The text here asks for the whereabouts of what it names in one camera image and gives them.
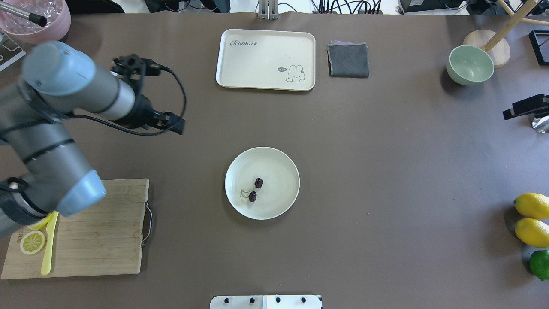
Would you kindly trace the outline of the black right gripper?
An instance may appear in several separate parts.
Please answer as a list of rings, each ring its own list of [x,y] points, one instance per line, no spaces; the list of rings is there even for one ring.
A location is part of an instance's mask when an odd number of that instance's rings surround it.
[[[514,102],[510,109],[503,111],[503,118],[507,121],[528,114],[533,114],[535,118],[547,117],[549,115],[549,96],[537,94]]]

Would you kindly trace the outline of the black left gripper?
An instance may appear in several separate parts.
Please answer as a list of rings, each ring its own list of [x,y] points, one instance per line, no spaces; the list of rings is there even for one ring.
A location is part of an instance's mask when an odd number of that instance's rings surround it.
[[[186,121],[181,115],[165,112],[163,124],[159,125],[160,112],[152,108],[150,100],[142,94],[146,76],[159,76],[165,69],[152,59],[141,58],[136,54],[121,56],[113,59],[112,72],[121,76],[122,82],[131,89],[134,95],[133,106],[122,118],[113,121],[127,129],[135,129],[143,126],[152,126],[157,129],[165,129],[178,135],[183,135]]]

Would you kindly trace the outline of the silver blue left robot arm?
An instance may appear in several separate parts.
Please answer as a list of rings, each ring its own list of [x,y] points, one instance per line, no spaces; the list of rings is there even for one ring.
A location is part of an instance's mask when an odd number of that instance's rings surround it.
[[[142,90],[147,76],[175,72],[131,54],[106,70],[66,43],[37,45],[22,62],[16,82],[1,90],[1,142],[11,146],[28,173],[1,182],[1,237],[57,211],[70,217],[106,196],[106,188],[71,137],[64,121],[88,119],[136,136],[137,128],[181,135],[180,115],[155,111]]]

